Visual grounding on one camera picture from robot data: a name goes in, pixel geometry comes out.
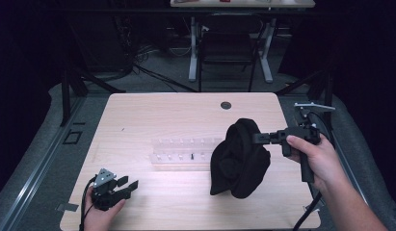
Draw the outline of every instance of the dark background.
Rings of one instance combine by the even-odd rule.
[[[98,7],[108,6],[97,2]],[[144,8],[168,6],[168,1],[145,2],[132,1]],[[346,104],[362,131],[396,201],[396,0],[316,3],[313,11],[340,9],[351,11],[353,16],[339,23],[321,18],[297,21],[280,71],[299,78],[307,76],[324,66],[324,58],[337,48],[338,37],[345,37],[340,59],[332,70],[334,94]],[[46,2],[45,6],[58,4]],[[91,60],[80,50],[80,41],[74,40],[73,34],[111,30],[110,38],[88,41],[93,55],[99,59],[115,57],[107,58],[110,62],[101,67],[104,70],[123,69],[126,61],[122,50],[110,42],[117,37],[110,19],[94,23],[72,18],[66,24],[55,15],[44,17],[35,10],[40,5],[40,1],[0,2],[0,191],[45,118],[51,103],[48,90],[61,82],[66,57],[85,69],[104,63]],[[153,23],[156,21],[159,18],[139,20],[139,30],[165,49],[165,36],[159,34],[165,30],[160,23]],[[143,29],[152,24],[156,30]],[[108,49],[97,49],[99,44]]]

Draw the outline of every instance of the black cloth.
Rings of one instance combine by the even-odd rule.
[[[257,133],[257,125],[248,118],[238,119],[227,129],[225,140],[212,154],[210,194],[230,190],[234,197],[242,199],[260,185],[270,165],[270,152],[262,144],[252,143],[251,137]]]

